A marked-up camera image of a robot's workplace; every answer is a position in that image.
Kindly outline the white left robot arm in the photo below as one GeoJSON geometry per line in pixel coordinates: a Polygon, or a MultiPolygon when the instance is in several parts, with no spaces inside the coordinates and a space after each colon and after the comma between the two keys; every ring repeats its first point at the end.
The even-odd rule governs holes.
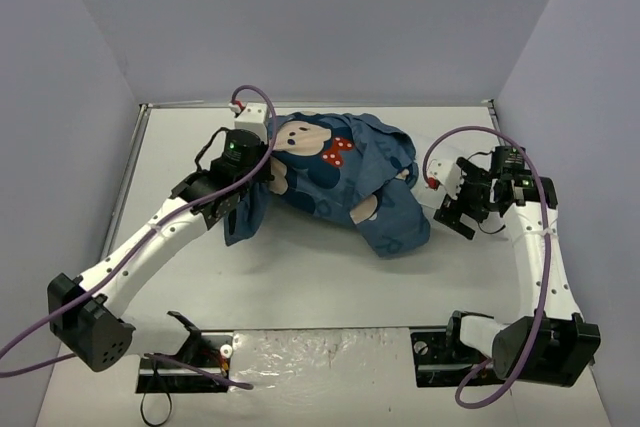
{"type": "Polygon", "coordinates": [[[265,127],[227,129],[222,154],[171,191],[154,216],[125,243],[76,278],[47,287],[51,332],[94,372],[129,355],[165,355],[179,365],[201,353],[201,331],[182,314],[143,326],[127,309],[139,291],[180,250],[235,210],[257,183],[270,178],[265,127]]]}

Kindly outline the white pillow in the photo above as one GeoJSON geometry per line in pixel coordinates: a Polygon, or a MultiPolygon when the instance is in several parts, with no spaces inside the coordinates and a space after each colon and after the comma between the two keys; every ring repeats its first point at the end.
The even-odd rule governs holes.
{"type": "Polygon", "coordinates": [[[419,180],[411,188],[411,193],[422,207],[427,216],[432,216],[445,200],[445,193],[432,191],[426,185],[427,165],[431,160],[442,159],[457,161],[466,154],[453,146],[450,142],[439,143],[430,151],[435,139],[420,134],[410,133],[409,137],[416,150],[415,162],[419,167],[419,180]]]}

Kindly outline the blue letter print pillowcase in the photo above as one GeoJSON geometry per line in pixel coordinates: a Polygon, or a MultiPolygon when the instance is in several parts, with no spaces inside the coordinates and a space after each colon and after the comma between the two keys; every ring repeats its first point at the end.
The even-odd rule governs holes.
{"type": "Polygon", "coordinates": [[[425,245],[430,222],[416,197],[418,151],[401,129],[371,114],[280,116],[272,180],[253,185],[224,222],[232,246],[253,237],[270,198],[317,219],[355,228],[380,258],[425,245]]]}

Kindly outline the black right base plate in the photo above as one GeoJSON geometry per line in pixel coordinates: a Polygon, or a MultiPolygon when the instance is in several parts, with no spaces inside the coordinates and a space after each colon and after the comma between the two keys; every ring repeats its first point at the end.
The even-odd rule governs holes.
{"type": "Polygon", "coordinates": [[[410,330],[414,373],[418,388],[457,387],[485,357],[456,344],[444,326],[410,330]]]}

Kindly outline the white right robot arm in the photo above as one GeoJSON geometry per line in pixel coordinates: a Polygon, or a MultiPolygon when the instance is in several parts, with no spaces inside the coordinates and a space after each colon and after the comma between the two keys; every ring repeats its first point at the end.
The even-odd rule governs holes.
{"type": "Polygon", "coordinates": [[[444,353],[456,363],[488,359],[494,376],[571,387],[601,344],[597,325],[584,320],[569,287],[560,251],[553,182],[537,178],[522,150],[499,146],[489,168],[465,157],[427,164],[427,185],[444,192],[434,218],[473,239],[463,223],[497,214],[515,254],[520,306],[515,321],[465,311],[452,314],[444,353]]]}

